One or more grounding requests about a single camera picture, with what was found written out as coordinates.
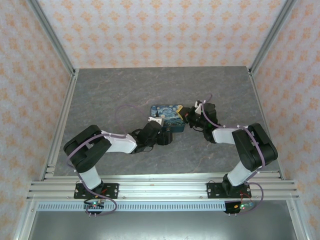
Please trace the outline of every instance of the black mounting bracket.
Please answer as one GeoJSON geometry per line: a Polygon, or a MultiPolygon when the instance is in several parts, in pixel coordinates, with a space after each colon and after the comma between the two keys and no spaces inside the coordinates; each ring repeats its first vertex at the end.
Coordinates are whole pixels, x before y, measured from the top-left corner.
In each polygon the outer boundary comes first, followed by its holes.
{"type": "Polygon", "coordinates": [[[222,186],[222,182],[208,182],[206,184],[206,193],[208,196],[208,199],[240,199],[241,193],[247,194],[251,198],[251,189],[249,185],[242,185],[240,187],[237,187],[236,191],[233,191],[228,196],[226,191],[224,190],[222,186]]]}
{"type": "MultiPolygon", "coordinates": [[[[118,183],[103,183],[103,187],[100,195],[106,196],[111,199],[117,199],[119,193],[118,183]]],[[[85,188],[82,183],[77,183],[74,190],[74,199],[101,199],[101,197],[96,197],[96,195],[91,194],[85,188]]]]}

